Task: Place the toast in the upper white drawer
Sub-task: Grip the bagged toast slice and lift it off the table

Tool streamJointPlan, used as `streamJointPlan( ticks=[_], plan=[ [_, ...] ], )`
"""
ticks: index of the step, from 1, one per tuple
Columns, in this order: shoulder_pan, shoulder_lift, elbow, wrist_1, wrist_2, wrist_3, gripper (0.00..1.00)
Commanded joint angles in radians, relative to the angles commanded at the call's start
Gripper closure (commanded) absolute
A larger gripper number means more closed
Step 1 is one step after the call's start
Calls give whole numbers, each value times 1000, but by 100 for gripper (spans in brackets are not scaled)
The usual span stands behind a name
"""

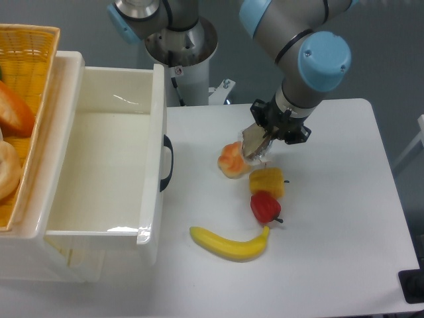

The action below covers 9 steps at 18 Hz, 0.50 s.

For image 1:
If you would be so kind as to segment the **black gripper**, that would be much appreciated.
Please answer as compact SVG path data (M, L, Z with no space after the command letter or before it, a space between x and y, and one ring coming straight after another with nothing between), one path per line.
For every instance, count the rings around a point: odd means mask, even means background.
M286 144L304 143L311 130L304 125L306 117L295 117L294 110L281 110L273 98L269 102L256 99L250 106L255 120L257 135L265 140L282 140Z

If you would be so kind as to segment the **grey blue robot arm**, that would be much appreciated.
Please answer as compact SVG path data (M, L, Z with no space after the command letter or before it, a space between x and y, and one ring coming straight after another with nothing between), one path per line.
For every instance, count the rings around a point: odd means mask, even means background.
M351 63L348 44L318 27L352 6L352 1L240 2L245 30L284 74L271 101L252 104L255 122L242 133L245 150L275 139L288 144L308 139L306 118ZM199 15L197 1L114 1L107 12L127 42L143 41L152 58L171 70L198 65L217 47L215 29Z

